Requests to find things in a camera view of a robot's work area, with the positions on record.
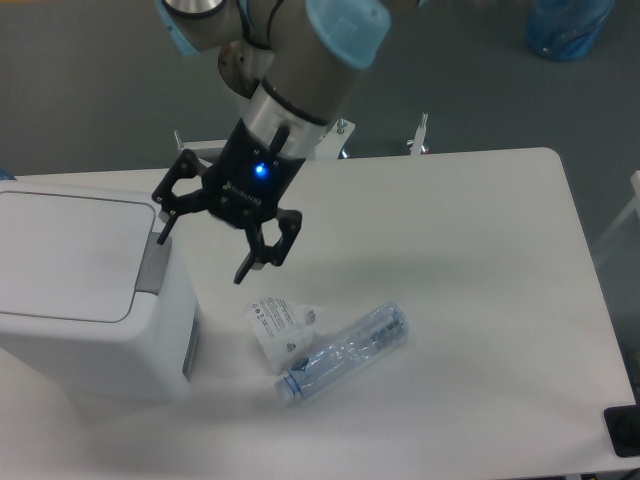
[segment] white box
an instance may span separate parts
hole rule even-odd
[[[0,347],[74,390],[189,389],[197,299],[148,195],[0,182]]]

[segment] gray floor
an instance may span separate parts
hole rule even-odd
[[[530,3],[432,1],[395,18],[345,105],[358,125],[350,150],[404,153],[422,111],[434,153],[551,147],[592,244],[640,169],[640,1],[620,0],[594,50],[571,63],[527,50]],[[0,166],[165,167],[174,128],[184,140],[226,138],[237,114],[216,60],[181,58],[151,1],[0,4]]]

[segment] blue led light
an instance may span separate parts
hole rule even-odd
[[[256,177],[263,179],[269,175],[269,170],[267,170],[267,166],[264,163],[259,163],[255,166],[253,171],[256,173]]]

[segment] label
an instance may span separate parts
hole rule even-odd
[[[313,324],[320,309],[277,298],[252,301],[245,311],[271,367],[282,372],[313,341]]]

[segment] clear plastic bottle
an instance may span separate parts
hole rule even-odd
[[[287,403],[307,400],[380,352],[399,345],[408,327],[398,306],[385,303],[294,363],[275,383],[276,390]]]
[[[529,47],[551,60],[574,60],[593,46],[615,0],[537,0],[525,29]]]

